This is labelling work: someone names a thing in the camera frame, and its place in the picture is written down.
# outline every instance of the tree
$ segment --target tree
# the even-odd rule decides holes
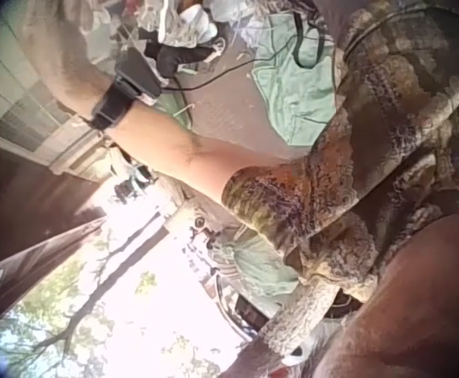
[[[219,376],[220,368],[214,362],[200,356],[200,350],[197,346],[183,335],[176,335],[176,341],[168,348],[163,348],[163,354],[166,354],[172,361],[179,361],[179,375],[173,375],[169,378],[178,376],[188,376],[190,378],[213,378]]]
[[[168,231],[160,228],[105,279],[103,273],[108,261],[130,246],[157,217],[100,261],[102,266],[95,272],[98,283],[88,296],[79,285],[86,262],[74,255],[0,320],[0,356],[8,360],[7,376],[89,378],[103,374],[105,341],[114,324],[105,315],[102,299]],[[146,293],[155,283],[155,276],[146,272],[137,291]]]
[[[140,282],[136,287],[136,295],[147,295],[150,292],[150,288],[157,285],[156,275],[151,272],[144,272],[140,276]]]

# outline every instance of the skin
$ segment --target skin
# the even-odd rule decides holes
[[[459,377],[459,215],[402,248],[314,377]]]

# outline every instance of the person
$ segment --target person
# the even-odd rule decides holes
[[[301,277],[295,307],[284,306],[224,376],[272,371],[340,288],[367,302],[420,230],[459,214],[459,1],[314,3],[336,44],[337,111],[307,156],[283,161],[196,135],[141,102],[106,130],[137,161],[260,232]],[[59,101],[90,119],[111,79],[87,61],[84,4],[31,0],[22,46]],[[285,317],[300,320],[282,329]]]

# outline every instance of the green cloth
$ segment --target green cloth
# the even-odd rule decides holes
[[[192,128],[192,121],[189,115],[189,109],[178,113],[186,106],[185,100],[180,92],[163,93],[154,104],[154,108],[160,112],[167,113],[170,116],[175,115],[175,119],[180,123],[180,126],[190,130]]]
[[[308,31],[310,26],[303,24]],[[331,59],[334,45],[326,41],[315,67],[302,69],[292,56],[295,35],[292,14],[267,17],[256,58],[270,58],[287,46],[275,59],[256,61],[252,76],[268,107],[271,126],[289,146],[312,146],[335,112]],[[310,30],[301,45],[299,61],[305,66],[314,64],[317,48],[318,32]]]
[[[228,258],[234,259],[242,285],[252,295],[288,295],[298,284],[298,274],[259,235],[247,241],[229,242],[222,249]]]

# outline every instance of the black cable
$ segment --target black cable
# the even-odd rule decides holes
[[[164,87],[163,88],[163,91],[165,92],[178,92],[178,91],[185,91],[185,92],[190,92],[190,91],[196,91],[197,89],[200,89],[200,88],[203,88],[203,87],[206,87],[207,85],[213,83],[215,80],[218,80],[220,79],[222,76],[230,73],[230,72],[233,72],[233,71],[236,71],[237,69],[240,69],[246,65],[249,65],[250,63],[254,63],[256,61],[271,61],[273,59],[276,58],[276,56],[281,53],[282,51],[284,51],[289,43],[291,42],[291,40],[293,38],[297,38],[298,36],[297,35],[292,35],[286,42],[285,44],[283,45],[282,48],[280,48],[278,51],[276,51],[271,57],[266,57],[266,58],[263,58],[263,57],[260,57],[260,58],[254,58],[254,59],[250,59],[249,61],[245,61],[243,63],[240,63],[239,65],[235,65],[234,67],[230,67],[229,69],[226,69],[224,70],[223,72],[219,73],[218,75],[215,75],[212,79],[210,80],[207,80],[205,81],[204,83],[201,83],[195,87],[190,87],[190,88],[173,88],[173,87]],[[313,37],[307,37],[307,36],[304,36],[304,39],[310,39],[312,41],[317,41],[317,40],[321,40],[321,37],[320,38],[313,38]]]

